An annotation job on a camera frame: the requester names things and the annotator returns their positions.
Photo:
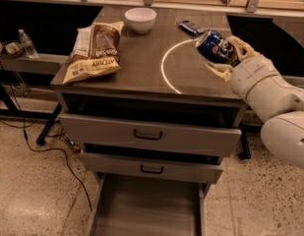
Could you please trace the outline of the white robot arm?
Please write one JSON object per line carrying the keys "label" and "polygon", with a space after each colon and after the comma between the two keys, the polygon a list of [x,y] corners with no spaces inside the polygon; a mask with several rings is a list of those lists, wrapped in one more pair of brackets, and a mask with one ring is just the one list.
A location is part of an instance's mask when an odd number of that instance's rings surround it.
{"label": "white robot arm", "polygon": [[224,79],[263,121],[261,139],[273,155],[304,170],[304,88],[289,84],[273,62],[237,36],[221,41],[232,60],[211,48],[206,67]]}

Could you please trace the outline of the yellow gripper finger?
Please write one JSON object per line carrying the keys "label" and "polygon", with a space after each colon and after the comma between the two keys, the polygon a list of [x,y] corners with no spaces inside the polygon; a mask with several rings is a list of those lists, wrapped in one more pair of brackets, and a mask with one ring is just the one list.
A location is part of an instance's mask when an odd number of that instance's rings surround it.
{"label": "yellow gripper finger", "polygon": [[205,64],[206,68],[209,69],[216,76],[223,79],[226,83],[230,82],[233,68],[229,64],[219,64],[213,62],[207,62]]}
{"label": "yellow gripper finger", "polygon": [[229,36],[226,40],[234,46],[240,62],[248,58],[260,56],[260,53],[257,52],[249,43],[235,35]]}

